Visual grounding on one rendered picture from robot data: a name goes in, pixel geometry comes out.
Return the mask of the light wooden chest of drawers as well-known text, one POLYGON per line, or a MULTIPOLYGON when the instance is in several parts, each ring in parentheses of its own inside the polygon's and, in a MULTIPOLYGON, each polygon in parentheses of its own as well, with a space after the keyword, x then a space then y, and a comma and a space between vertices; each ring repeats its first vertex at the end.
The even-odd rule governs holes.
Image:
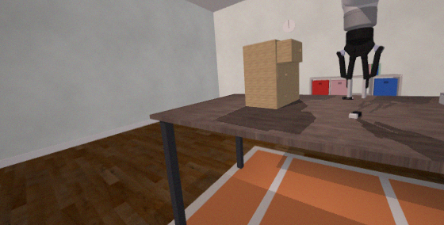
POLYGON ((246 106, 279 109, 277 90, 277 65, 297 65, 277 63, 276 42, 265 42, 243 46, 243 68, 246 106))

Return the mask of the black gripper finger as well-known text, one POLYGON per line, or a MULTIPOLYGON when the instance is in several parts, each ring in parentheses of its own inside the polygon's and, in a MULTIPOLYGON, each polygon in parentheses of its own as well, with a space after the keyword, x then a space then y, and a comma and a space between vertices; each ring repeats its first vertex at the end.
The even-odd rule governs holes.
POLYGON ((381 57, 381 53, 385 49, 383 46, 374 45, 373 46, 375 54, 373 58, 373 65, 371 74, 369 74, 369 64, 368 64, 368 55, 366 55, 365 47, 360 47, 361 59, 362 59, 362 70, 363 70, 363 78, 362 79, 362 98, 366 98, 367 88, 369 87, 369 79, 375 77, 377 75, 377 69, 381 57))
POLYGON ((352 85, 353 85, 353 72, 354 72, 354 64, 356 57, 354 58, 355 48, 352 47, 350 49, 350 58, 349 58, 349 65, 348 70, 346 74, 346 64, 345 64, 345 50, 337 51, 336 55, 339 57, 339 68, 340 68, 340 75, 341 78, 346 79, 346 87, 347 87, 347 97, 352 97, 352 85), (344 72, 345 71, 345 72, 344 72))

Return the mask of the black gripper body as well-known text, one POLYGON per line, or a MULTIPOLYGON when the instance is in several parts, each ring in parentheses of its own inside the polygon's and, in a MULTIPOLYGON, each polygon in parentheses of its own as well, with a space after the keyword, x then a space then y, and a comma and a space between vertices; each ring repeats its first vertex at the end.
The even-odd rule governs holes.
POLYGON ((350 49, 355 48, 354 58, 361 56, 360 47, 364 46, 366 55, 370 53, 375 45, 373 41, 373 27, 353 29, 346 32, 345 52, 350 55, 350 49))

